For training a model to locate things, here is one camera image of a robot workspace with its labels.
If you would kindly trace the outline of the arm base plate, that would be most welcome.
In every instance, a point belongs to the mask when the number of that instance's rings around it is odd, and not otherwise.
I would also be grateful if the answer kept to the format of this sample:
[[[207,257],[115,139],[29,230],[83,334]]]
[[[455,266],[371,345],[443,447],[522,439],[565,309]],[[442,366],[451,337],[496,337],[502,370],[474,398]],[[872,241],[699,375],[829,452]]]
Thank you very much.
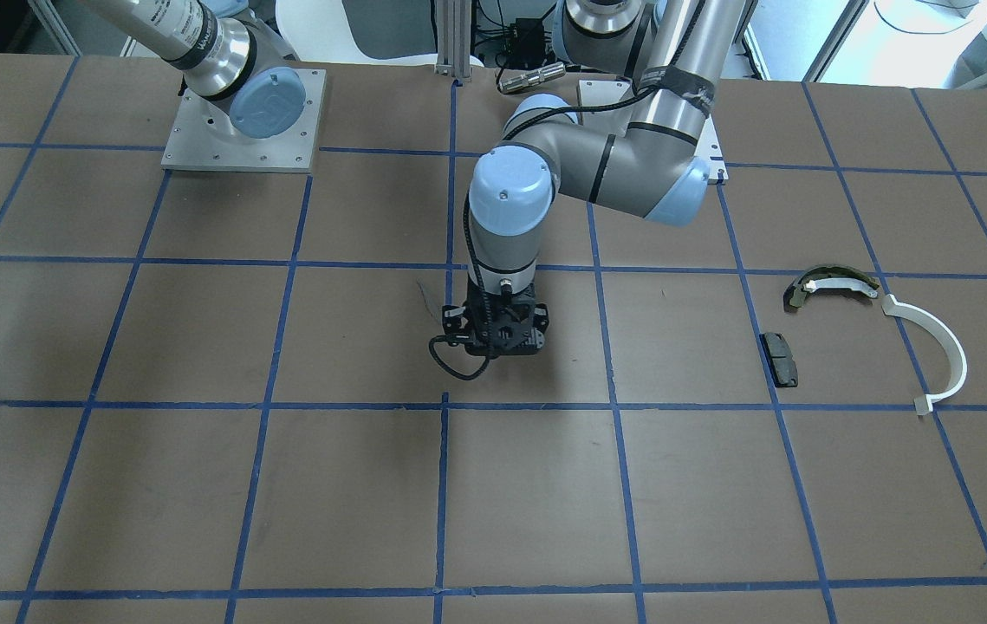
[[[602,80],[597,78],[580,79],[577,82],[577,98],[582,107],[599,107],[632,98],[631,83],[627,80]],[[627,133],[627,123],[631,121],[632,109],[620,109],[613,112],[580,112],[582,126],[604,134],[615,134],[624,137]],[[711,162],[710,182],[713,185],[725,183],[730,174],[718,139],[718,131],[708,119],[698,138],[695,154]]]
[[[266,139],[240,133],[223,111],[186,88],[161,166],[189,172],[311,173],[327,71],[296,68],[295,73],[306,90],[302,115],[289,129]]]

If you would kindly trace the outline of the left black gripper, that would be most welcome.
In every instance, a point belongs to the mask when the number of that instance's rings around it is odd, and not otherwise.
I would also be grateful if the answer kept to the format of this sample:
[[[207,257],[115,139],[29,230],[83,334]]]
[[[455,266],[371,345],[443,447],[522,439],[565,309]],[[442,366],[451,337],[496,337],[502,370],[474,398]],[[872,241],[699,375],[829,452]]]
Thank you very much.
[[[536,288],[516,295],[488,295],[485,309],[478,287],[468,288],[461,307],[443,307],[443,332],[450,345],[462,344],[472,356],[532,355],[545,344],[549,326],[546,305],[536,300]]]

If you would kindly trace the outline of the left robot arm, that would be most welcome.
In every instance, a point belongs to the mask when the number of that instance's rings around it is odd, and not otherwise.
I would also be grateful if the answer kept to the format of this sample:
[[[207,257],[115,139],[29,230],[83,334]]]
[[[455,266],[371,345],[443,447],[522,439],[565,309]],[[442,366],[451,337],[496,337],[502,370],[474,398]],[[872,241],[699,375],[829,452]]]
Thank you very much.
[[[562,58],[624,76],[628,97],[573,107],[548,94],[518,103],[474,166],[463,205],[468,295],[443,309],[435,343],[496,359],[543,348],[549,313],[534,277],[556,195],[688,224],[712,170],[696,154],[743,1],[560,1],[552,41]]]

